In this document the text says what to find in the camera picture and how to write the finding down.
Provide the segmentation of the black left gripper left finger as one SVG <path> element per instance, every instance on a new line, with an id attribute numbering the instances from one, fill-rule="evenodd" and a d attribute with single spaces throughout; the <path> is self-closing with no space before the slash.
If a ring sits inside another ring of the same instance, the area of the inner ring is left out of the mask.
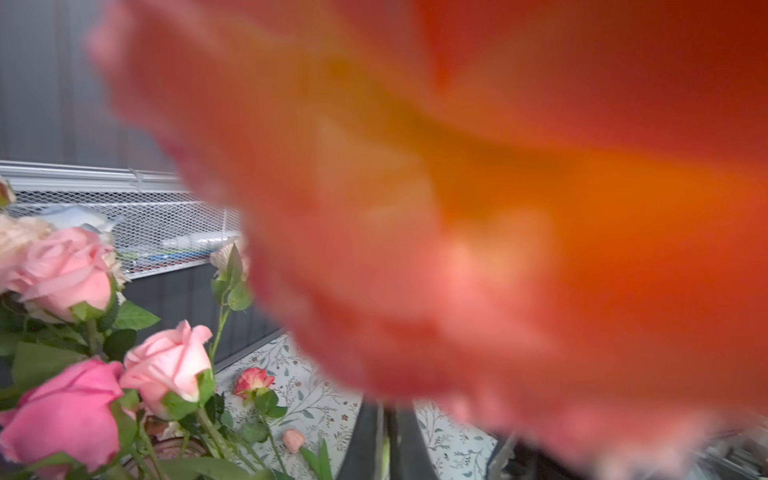
<path id="1" fill-rule="evenodd" d="M 383 447 L 384 408 L 378 401 L 365 400 L 335 479 L 381 480 Z"/>

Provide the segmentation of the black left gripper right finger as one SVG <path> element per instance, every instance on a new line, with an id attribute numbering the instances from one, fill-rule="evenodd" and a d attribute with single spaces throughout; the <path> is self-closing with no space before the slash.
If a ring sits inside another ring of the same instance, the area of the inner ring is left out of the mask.
<path id="1" fill-rule="evenodd" d="M 390 478 L 393 480 L 438 480 L 415 412 L 386 411 L 390 441 Z"/>

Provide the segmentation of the light pink rose stem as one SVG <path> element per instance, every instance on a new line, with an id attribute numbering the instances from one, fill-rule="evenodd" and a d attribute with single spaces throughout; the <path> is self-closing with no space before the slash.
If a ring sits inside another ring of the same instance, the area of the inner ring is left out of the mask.
<path id="1" fill-rule="evenodd" d="M 233 447 L 206 410 L 216 389 L 212 362 L 205 348 L 212 337 L 208 327 L 191 326 L 186 320 L 173 329 L 151 335 L 125 354 L 120 385 L 136 391 L 143 410 L 162 421 L 180 422 L 194 416 L 219 454 L 233 461 Z"/>

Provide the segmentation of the red pink rose stem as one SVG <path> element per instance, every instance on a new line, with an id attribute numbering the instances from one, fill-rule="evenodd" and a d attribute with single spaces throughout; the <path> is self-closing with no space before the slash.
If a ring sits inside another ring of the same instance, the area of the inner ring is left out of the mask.
<path id="1" fill-rule="evenodd" d="M 113 1 L 114 112 L 333 379 L 678 477 L 767 413 L 763 1 Z"/>

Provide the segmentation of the magenta pink rose stem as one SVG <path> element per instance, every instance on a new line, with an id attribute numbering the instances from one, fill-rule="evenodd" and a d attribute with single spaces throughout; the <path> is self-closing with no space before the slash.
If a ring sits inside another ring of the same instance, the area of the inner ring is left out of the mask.
<path id="1" fill-rule="evenodd" d="M 17 406 L 1 414 L 1 454 L 33 466 L 63 454 L 62 464 L 34 471 L 41 479 L 64 479 L 74 466 L 93 474 L 134 442 L 135 414 L 120 405 L 124 368 L 94 358 L 73 364 L 30 389 Z"/>

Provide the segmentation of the peach rose stem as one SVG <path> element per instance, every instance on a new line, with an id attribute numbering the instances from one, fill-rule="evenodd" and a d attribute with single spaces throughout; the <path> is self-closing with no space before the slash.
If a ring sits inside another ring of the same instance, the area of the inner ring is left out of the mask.
<path id="1" fill-rule="evenodd" d="M 45 240 L 56 228 L 38 217 L 12 218 L 1 215 L 1 293 L 11 290 L 9 284 L 26 279 L 35 272 L 29 250 Z"/>

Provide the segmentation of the artificial flower bunch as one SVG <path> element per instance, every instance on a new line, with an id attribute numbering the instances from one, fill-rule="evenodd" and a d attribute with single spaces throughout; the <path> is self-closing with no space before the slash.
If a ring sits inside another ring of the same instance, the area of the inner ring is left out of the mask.
<path id="1" fill-rule="evenodd" d="M 279 440 L 273 431 L 273 424 L 283 419 L 287 407 L 280 404 L 277 393 L 273 390 L 276 378 L 266 369 L 252 367 L 244 370 L 235 380 L 233 394 L 238 397 L 247 410 L 248 416 L 236 430 L 235 438 L 240 447 L 264 469 L 266 460 L 256 452 L 257 444 L 267 444 L 276 468 L 272 470 L 275 479 L 293 479 L 288 472 L 284 453 L 298 455 L 307 464 L 316 479 L 332 479 L 328 446 L 320 443 L 317 453 L 306 446 L 306 437 L 296 429 L 285 430 Z"/>

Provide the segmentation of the red glass vase with ribbon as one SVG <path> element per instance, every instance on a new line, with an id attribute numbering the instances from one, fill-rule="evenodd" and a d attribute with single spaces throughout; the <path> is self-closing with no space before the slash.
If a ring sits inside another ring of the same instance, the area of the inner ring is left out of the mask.
<path id="1" fill-rule="evenodd" d="M 206 446 L 195 438 L 190 438 L 188 440 L 185 440 L 184 438 L 172 438 L 155 442 L 153 447 L 159 460 L 210 456 Z M 129 457 L 123 463 L 123 467 L 128 474 L 136 479 L 150 479 L 152 475 L 157 476 L 158 472 L 148 454 L 144 455 L 143 461 L 144 467 L 141 467 L 133 457 Z"/>

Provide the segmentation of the pale pink rose stem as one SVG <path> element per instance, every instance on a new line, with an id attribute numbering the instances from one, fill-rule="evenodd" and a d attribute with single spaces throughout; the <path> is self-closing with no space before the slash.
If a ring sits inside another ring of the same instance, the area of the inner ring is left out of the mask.
<path id="1" fill-rule="evenodd" d="M 253 303 L 248 283 L 250 260 L 246 250 L 246 240 L 233 237 L 210 255 L 210 263 L 216 268 L 211 289 L 218 305 L 216 333 L 208 351 L 211 363 L 215 362 L 230 314 L 245 311 Z"/>

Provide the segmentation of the floral table cloth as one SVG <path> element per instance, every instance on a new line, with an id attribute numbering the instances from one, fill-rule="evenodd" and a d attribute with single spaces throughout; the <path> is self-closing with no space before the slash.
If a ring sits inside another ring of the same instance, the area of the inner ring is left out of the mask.
<path id="1" fill-rule="evenodd" d="M 305 447 L 317 452 L 325 441 L 333 472 L 338 472 L 351 440 L 362 396 L 337 386 L 297 347 L 292 336 L 280 332 L 268 342 L 253 347 L 234 360 L 218 365 L 217 392 L 239 427 L 250 410 L 233 394 L 235 381 L 253 367 L 275 378 L 272 390 L 286 415 L 272 421 L 272 432 L 287 472 L 295 479 L 313 479 L 315 474 L 300 454 L 291 454 L 282 442 L 286 430 L 305 437 Z M 441 479 L 483 479 L 496 445 L 491 435 L 463 426 L 432 402 L 415 406 L 417 423 L 427 447 L 430 463 Z"/>

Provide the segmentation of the toothpaste tube in basket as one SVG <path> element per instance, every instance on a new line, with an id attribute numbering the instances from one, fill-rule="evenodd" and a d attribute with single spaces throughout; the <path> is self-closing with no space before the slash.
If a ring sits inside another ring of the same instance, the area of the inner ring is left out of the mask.
<path id="1" fill-rule="evenodd" d="M 216 250 L 239 235 L 239 231 L 196 232 L 163 239 L 160 241 L 160 246 L 165 249 Z"/>

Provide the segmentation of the white mesh wall basket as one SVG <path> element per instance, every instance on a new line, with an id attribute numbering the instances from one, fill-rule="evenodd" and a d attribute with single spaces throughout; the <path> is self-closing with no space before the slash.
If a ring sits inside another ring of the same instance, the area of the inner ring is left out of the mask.
<path id="1" fill-rule="evenodd" d="M 215 251 L 165 249 L 163 239 L 240 232 L 237 213 L 200 200 L 173 173 L 3 161 L 1 175 L 17 196 L 9 215 L 105 234 L 129 279 L 202 265 Z"/>

